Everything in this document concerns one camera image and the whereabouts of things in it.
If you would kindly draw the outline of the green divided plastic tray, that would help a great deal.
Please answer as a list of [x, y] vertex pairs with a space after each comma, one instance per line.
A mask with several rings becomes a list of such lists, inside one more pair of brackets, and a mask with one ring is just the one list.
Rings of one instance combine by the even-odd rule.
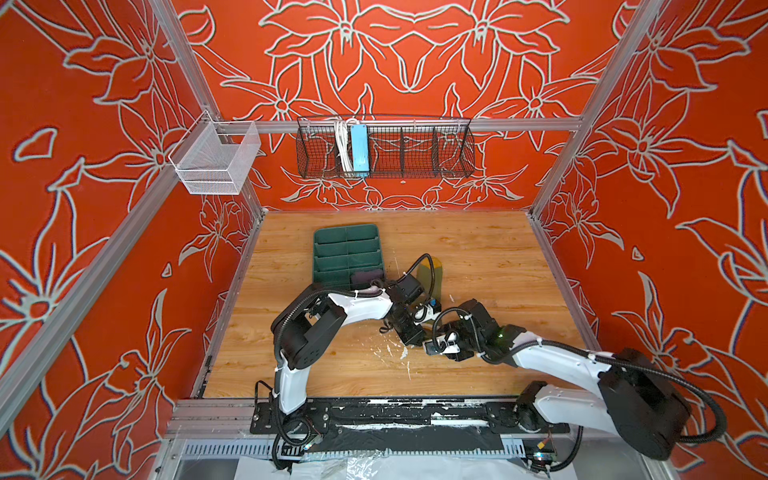
[[355, 271], [383, 269], [379, 229], [375, 224], [321, 228], [313, 235], [312, 281], [342, 290]]

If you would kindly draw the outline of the green striped sock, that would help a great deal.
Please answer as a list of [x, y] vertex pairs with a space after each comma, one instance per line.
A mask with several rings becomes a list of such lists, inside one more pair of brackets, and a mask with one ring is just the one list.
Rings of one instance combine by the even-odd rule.
[[416, 278], [424, 288], [416, 312], [416, 322], [419, 324], [433, 321], [442, 311], [441, 293], [443, 266], [439, 259], [422, 260], [416, 269]]

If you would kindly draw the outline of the purple sock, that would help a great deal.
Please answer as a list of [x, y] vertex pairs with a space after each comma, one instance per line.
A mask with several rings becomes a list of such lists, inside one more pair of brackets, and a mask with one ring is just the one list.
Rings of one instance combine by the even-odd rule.
[[355, 271], [350, 276], [350, 287], [354, 290], [363, 290], [369, 288], [374, 281], [384, 279], [385, 272], [380, 268]]

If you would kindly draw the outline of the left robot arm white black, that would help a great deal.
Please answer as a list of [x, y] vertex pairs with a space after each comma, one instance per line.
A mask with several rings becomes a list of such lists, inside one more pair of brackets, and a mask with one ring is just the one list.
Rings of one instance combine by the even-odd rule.
[[309, 285], [271, 326], [275, 409], [291, 415], [303, 407], [312, 365], [345, 326], [380, 321], [382, 331], [395, 331], [404, 345], [423, 345], [424, 324], [441, 313], [435, 296], [437, 283], [435, 262], [425, 253], [394, 280], [386, 279], [380, 268], [367, 267], [351, 275], [348, 289], [323, 283]]

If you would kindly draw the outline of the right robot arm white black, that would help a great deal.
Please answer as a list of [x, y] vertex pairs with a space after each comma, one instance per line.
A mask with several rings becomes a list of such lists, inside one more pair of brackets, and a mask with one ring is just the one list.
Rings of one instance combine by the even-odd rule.
[[726, 432], [726, 414], [710, 394], [637, 350], [595, 352], [548, 340], [499, 324], [476, 300], [439, 313], [422, 307], [416, 320], [431, 326], [424, 342], [430, 355], [479, 357], [567, 382], [561, 388], [533, 381], [518, 395], [513, 419], [525, 431], [555, 424], [599, 430], [655, 460], [668, 459], [678, 444], [709, 443]]

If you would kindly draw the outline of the light blue box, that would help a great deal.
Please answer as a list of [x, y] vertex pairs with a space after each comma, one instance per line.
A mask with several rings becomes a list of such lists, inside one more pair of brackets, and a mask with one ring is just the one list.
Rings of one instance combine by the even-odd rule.
[[366, 177], [370, 172], [367, 126], [360, 123], [352, 124], [350, 126], [350, 139], [353, 173], [359, 177]]

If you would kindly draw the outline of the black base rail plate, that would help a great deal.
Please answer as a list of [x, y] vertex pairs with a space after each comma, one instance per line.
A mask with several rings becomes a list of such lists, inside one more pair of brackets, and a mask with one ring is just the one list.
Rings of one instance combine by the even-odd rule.
[[291, 414], [259, 399], [250, 432], [272, 437], [284, 432], [301, 446], [285, 453], [523, 453], [541, 441], [566, 440], [566, 424], [528, 431], [515, 416], [513, 397], [310, 397]]

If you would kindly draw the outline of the clear mesh wall basket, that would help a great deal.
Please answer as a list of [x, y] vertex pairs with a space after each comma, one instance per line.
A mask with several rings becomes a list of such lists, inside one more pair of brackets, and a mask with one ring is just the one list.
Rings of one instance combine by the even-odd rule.
[[253, 121], [216, 121], [204, 110], [169, 154], [192, 195], [238, 195], [261, 151]]

